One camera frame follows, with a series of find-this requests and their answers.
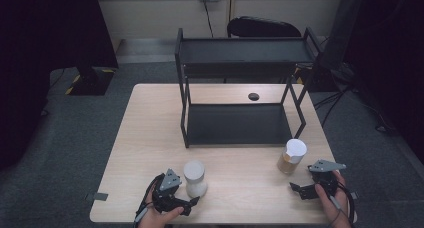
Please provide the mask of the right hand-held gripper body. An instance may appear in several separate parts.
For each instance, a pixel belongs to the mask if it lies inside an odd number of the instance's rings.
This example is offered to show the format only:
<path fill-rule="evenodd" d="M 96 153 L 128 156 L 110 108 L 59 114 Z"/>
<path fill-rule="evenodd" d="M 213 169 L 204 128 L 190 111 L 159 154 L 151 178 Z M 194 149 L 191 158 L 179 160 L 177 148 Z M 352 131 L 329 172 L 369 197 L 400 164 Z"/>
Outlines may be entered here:
<path fill-rule="evenodd" d="M 313 181 L 320 184 L 328 196 L 334 196 L 338 188 L 338 181 L 333 172 L 346 168 L 347 166 L 345 164 L 323 159 L 319 159 L 314 164 L 308 166 Z"/>

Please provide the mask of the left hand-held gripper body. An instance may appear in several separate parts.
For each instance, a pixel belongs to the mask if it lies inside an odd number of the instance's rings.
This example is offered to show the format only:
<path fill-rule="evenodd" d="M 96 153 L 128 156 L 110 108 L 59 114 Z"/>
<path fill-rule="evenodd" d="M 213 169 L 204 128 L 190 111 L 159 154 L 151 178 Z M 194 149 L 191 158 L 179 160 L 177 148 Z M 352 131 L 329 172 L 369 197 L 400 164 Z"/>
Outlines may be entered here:
<path fill-rule="evenodd" d="M 169 212 L 177 207 L 185 209 L 187 202 L 175 197 L 175 193 L 182 184 L 180 177 L 169 168 L 161 174 L 154 185 L 152 200 L 158 212 Z"/>

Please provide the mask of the jar with white powder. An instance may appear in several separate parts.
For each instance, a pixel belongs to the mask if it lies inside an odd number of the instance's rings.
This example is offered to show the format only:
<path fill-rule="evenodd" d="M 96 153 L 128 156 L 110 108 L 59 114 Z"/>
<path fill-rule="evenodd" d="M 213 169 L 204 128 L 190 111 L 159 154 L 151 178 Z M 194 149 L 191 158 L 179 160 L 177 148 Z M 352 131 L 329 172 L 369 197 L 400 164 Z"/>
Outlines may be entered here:
<path fill-rule="evenodd" d="M 208 184 L 204 181 L 205 167 L 199 160 L 191 160 L 184 165 L 186 192 L 192 197 L 202 197 L 207 192 Z"/>

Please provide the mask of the jar with brown powder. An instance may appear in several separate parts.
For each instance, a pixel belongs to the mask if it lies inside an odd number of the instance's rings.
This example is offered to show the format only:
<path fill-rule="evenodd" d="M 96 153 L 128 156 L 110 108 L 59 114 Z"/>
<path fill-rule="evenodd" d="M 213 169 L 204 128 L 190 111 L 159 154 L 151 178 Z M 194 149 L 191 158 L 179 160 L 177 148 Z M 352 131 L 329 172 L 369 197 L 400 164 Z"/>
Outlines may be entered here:
<path fill-rule="evenodd" d="M 293 173 L 306 153 L 307 146 L 302 140 L 290 139 L 277 162 L 278 169 L 285 174 Z"/>

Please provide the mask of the black metal two-tier rack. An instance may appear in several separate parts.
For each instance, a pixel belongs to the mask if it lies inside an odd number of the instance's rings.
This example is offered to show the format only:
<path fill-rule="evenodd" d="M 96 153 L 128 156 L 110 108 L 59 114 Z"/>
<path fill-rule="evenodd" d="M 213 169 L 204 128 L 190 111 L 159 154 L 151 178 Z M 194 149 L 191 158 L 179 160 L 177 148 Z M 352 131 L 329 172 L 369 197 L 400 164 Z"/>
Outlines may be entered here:
<path fill-rule="evenodd" d="M 311 28 L 301 37 L 186 38 L 179 30 L 175 62 L 181 94 L 180 127 L 184 143 L 192 145 L 283 145 L 306 126 L 301 110 L 305 90 L 294 90 L 292 77 L 302 63 L 317 65 L 323 49 Z M 218 90 L 224 103 L 191 99 L 189 80 L 281 77 L 281 97 L 267 101 L 250 90 L 238 96 L 227 84 Z M 251 101 L 249 93 L 257 93 Z"/>

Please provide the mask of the person's left hand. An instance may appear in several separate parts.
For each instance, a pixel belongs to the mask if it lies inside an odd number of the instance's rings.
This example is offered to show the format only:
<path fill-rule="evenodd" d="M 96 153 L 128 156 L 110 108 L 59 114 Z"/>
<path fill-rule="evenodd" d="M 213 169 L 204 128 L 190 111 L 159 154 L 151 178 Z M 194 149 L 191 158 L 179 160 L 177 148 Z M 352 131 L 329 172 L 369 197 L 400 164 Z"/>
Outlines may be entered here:
<path fill-rule="evenodd" d="M 148 203 L 146 214 L 139 221 L 137 228 L 165 228 L 165 225 L 178 217 L 183 211 L 183 207 L 177 207 L 167 213 L 159 213 L 151 204 L 152 192 L 149 192 L 145 201 Z"/>

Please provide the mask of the person's right hand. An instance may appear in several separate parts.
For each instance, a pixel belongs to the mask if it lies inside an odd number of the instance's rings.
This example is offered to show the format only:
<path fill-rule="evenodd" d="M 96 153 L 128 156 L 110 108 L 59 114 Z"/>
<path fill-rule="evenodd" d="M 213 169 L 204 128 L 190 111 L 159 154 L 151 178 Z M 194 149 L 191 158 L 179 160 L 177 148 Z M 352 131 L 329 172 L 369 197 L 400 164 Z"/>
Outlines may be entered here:
<path fill-rule="evenodd" d="M 337 206 L 327 196 L 324 188 L 320 184 L 315 185 L 315 191 L 321 201 L 323 211 L 326 214 L 331 228 L 352 228 L 349 222 L 349 201 L 345 191 L 338 188 L 334 196 Z"/>

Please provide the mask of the black box yellow stripes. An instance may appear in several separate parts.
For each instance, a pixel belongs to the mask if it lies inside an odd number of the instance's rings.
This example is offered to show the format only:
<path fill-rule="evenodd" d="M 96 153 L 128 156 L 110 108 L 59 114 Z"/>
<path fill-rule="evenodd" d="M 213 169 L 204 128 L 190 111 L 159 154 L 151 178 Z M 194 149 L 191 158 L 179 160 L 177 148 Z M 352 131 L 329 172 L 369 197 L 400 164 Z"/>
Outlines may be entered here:
<path fill-rule="evenodd" d="M 333 81 L 332 73 L 325 68 L 319 68 L 312 74 L 311 64 L 298 64 L 294 77 L 298 84 L 303 85 L 311 78 L 308 86 L 309 92 L 335 92 L 338 90 Z"/>

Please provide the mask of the black stand base yellow stripes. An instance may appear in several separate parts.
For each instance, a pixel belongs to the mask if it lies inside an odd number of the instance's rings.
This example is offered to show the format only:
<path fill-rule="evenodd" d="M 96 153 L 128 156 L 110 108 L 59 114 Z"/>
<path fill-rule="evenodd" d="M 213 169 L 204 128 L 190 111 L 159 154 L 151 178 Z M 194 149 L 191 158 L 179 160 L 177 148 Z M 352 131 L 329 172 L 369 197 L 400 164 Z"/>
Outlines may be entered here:
<path fill-rule="evenodd" d="M 78 74 L 65 94 L 73 96 L 103 96 L 114 74 L 114 69 L 92 68 L 89 76 Z"/>

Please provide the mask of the dark curtain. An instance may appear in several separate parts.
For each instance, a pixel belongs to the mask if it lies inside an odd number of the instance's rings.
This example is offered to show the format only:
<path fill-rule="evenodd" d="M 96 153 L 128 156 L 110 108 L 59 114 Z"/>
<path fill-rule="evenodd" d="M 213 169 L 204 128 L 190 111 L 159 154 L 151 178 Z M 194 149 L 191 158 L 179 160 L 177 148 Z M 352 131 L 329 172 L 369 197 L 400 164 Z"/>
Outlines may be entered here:
<path fill-rule="evenodd" d="M 362 0 L 346 59 L 424 160 L 424 0 Z"/>
<path fill-rule="evenodd" d="M 0 171 L 23 157 L 47 103 L 50 73 L 115 68 L 98 0 L 0 0 Z"/>

